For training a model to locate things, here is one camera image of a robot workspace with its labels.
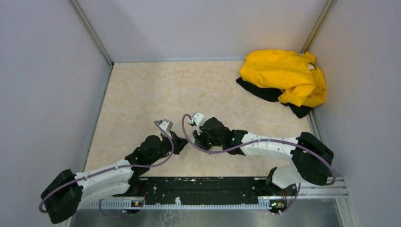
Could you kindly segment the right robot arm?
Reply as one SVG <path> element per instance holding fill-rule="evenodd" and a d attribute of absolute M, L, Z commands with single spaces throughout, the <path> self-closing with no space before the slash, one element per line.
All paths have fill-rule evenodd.
<path fill-rule="evenodd" d="M 272 195 L 296 183 L 326 186 L 336 181 L 328 181 L 334 176 L 331 166 L 334 153 L 309 132 L 292 138 L 266 137 L 245 130 L 231 130 L 217 118 L 206 119 L 200 113 L 191 116 L 188 124 L 195 127 L 191 144 L 202 152 L 213 154 L 212 148 L 219 147 L 220 153 L 288 161 L 288 165 L 274 167 L 269 172 L 266 188 Z"/>

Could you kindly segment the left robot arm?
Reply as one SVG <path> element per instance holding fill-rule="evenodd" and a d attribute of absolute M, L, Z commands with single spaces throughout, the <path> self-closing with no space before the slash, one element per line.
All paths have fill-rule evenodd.
<path fill-rule="evenodd" d="M 161 160 L 165 163 L 173 154 L 178 155 L 188 141 L 169 132 L 150 135 L 132 153 L 120 161 L 88 172 L 60 172 L 40 195 L 39 210 L 49 215 L 53 224 L 69 219 L 86 204 L 115 195 L 140 193 L 140 176 Z"/>

